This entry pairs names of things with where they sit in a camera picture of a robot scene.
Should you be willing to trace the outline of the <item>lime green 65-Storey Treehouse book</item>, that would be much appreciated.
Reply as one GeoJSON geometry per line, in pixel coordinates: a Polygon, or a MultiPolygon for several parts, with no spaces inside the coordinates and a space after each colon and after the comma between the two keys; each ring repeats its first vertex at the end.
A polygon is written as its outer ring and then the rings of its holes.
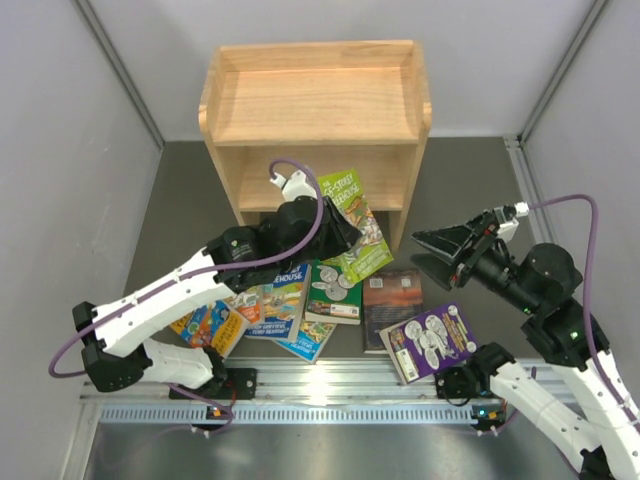
{"type": "Polygon", "coordinates": [[[329,261],[342,269],[347,280],[358,283],[393,260],[382,230],[369,207],[355,169],[318,178],[321,191],[331,198],[341,215],[361,233],[346,253],[329,261]]]}

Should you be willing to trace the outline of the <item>dark green 104-Storey Treehouse book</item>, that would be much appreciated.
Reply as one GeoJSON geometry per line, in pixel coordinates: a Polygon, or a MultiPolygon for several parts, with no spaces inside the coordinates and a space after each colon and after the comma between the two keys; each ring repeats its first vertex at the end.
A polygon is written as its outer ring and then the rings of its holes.
{"type": "Polygon", "coordinates": [[[362,283],[349,281],[338,266],[316,261],[311,267],[304,319],[359,325],[363,316],[362,283]]]}

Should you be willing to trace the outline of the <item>orange 78-Storey Treehouse book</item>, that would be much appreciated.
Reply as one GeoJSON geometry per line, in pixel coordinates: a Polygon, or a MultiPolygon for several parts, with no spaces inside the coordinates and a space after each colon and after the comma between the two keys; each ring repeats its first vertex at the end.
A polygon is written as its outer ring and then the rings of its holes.
{"type": "Polygon", "coordinates": [[[242,293],[224,299],[224,302],[254,325],[264,321],[262,298],[262,287],[254,286],[242,293]]]}

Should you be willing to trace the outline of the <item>yellow 130-Storey Treehouse book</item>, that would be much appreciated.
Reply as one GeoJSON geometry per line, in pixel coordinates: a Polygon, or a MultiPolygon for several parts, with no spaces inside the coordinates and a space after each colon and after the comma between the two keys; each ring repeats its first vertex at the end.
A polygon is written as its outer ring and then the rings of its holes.
{"type": "Polygon", "coordinates": [[[223,359],[229,357],[250,322],[224,301],[203,305],[170,325],[192,348],[213,348],[223,359]]]}

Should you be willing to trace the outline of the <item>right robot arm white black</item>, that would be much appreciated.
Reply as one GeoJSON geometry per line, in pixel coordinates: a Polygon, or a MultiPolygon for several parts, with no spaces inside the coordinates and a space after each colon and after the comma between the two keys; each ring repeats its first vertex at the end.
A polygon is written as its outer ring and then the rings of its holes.
{"type": "Polygon", "coordinates": [[[478,396],[510,403],[542,432],[582,479],[639,476],[639,409],[617,371],[606,335],[578,302],[585,286],[572,256],[552,243],[534,245],[516,263],[506,244],[527,216],[520,202],[485,210],[464,224],[413,233],[424,253],[412,262],[450,291],[475,280],[527,315],[531,346],[570,389],[576,414],[546,391],[502,346],[492,342],[466,361],[478,396]]]}

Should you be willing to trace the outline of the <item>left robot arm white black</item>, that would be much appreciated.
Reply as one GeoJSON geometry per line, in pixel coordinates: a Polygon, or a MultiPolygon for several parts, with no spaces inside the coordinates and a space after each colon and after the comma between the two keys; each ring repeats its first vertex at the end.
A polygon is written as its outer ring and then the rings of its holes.
{"type": "Polygon", "coordinates": [[[228,378],[219,346],[182,348],[153,335],[199,307],[272,282],[312,260],[347,252],[360,239],[330,198],[283,203],[258,225],[227,229],[172,273],[119,301],[72,310],[85,372],[100,392],[139,381],[214,397],[228,378]]]}

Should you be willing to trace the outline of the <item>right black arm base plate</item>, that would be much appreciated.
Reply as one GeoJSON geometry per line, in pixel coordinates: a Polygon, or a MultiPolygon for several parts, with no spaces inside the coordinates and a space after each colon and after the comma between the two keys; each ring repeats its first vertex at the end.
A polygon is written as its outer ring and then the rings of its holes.
{"type": "Polygon", "coordinates": [[[436,395],[453,406],[461,407],[472,400],[505,400],[490,390],[489,375],[467,365],[454,366],[434,374],[436,395]]]}

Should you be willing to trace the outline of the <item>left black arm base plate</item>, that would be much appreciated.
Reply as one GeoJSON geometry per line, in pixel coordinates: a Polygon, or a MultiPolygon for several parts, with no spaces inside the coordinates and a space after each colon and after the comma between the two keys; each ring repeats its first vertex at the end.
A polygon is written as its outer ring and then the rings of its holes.
{"type": "Polygon", "coordinates": [[[213,379],[190,393],[211,400],[252,400],[255,398],[257,370],[229,368],[222,379],[213,379]]]}

